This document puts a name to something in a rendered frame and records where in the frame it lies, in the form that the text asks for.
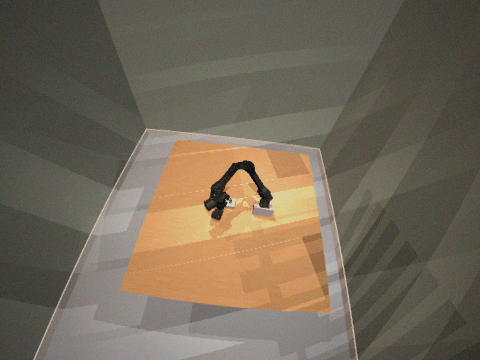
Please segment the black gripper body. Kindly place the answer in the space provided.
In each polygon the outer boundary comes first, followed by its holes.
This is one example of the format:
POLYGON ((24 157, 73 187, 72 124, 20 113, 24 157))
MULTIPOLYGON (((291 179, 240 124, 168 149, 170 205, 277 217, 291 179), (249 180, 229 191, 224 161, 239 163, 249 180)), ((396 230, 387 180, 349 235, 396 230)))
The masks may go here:
MULTIPOLYGON (((229 198, 230 198, 230 196, 228 195, 228 196, 225 198, 225 202, 226 202, 226 200, 229 201, 229 198)), ((219 220, 221 219, 221 216, 222 216, 221 213, 222 213, 222 210, 224 210, 225 205, 226 205, 226 203, 224 203, 223 205, 218 205, 218 204, 217 204, 217 206, 216 206, 216 208, 217 208, 217 209, 216 209, 216 212, 215 212, 215 211, 212 212, 211 218, 216 219, 216 220, 219 221, 219 220)))

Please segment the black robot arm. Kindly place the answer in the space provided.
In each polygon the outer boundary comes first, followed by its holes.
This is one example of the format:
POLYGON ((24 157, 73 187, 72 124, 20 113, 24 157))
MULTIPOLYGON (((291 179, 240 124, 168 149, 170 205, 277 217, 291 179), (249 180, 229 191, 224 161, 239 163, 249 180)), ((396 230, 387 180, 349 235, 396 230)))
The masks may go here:
POLYGON ((222 178, 211 186, 210 198, 203 201, 206 210, 210 211, 215 208, 217 204, 223 205, 225 203, 225 198, 228 196, 228 194, 223 191, 226 184, 237 172, 237 170, 245 170, 250 175, 250 177, 258 187, 257 192, 261 197, 259 203, 260 207, 270 209, 270 201, 273 200, 271 191, 263 185, 259 176, 255 172, 255 166, 253 162, 244 160, 242 162, 233 163, 231 167, 227 170, 227 172, 222 176, 222 178))

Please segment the beige block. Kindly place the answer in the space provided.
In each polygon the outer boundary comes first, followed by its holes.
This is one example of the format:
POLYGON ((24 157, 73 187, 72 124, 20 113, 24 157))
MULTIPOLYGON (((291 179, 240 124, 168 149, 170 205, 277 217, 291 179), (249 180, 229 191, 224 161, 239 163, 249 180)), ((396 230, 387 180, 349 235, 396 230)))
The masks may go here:
POLYGON ((235 198, 232 198, 232 203, 229 203, 229 201, 227 201, 227 205, 225 208, 231 208, 231 209, 234 209, 235 208, 235 198))

